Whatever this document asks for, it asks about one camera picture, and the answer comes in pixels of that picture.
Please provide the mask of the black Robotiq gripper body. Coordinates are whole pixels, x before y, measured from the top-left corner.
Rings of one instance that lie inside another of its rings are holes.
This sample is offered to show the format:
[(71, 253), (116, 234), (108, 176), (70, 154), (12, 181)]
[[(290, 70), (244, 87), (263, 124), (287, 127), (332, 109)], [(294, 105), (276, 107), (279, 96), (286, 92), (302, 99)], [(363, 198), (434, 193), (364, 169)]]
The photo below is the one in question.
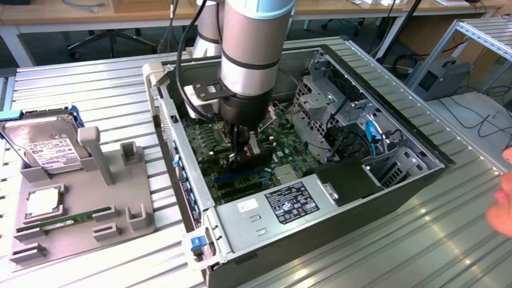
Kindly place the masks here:
[(236, 126), (258, 127), (266, 118), (271, 92), (256, 96), (235, 94), (220, 99), (222, 116)]

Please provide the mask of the person's hand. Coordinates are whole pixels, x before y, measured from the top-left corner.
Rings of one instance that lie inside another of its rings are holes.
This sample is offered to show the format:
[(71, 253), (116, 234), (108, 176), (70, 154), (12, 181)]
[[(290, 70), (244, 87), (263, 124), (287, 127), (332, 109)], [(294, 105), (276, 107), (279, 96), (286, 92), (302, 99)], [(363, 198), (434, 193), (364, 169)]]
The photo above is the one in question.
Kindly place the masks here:
[(500, 189), (495, 191), (495, 203), (488, 207), (486, 219), (496, 232), (512, 236), (511, 219), (511, 169), (499, 177)]

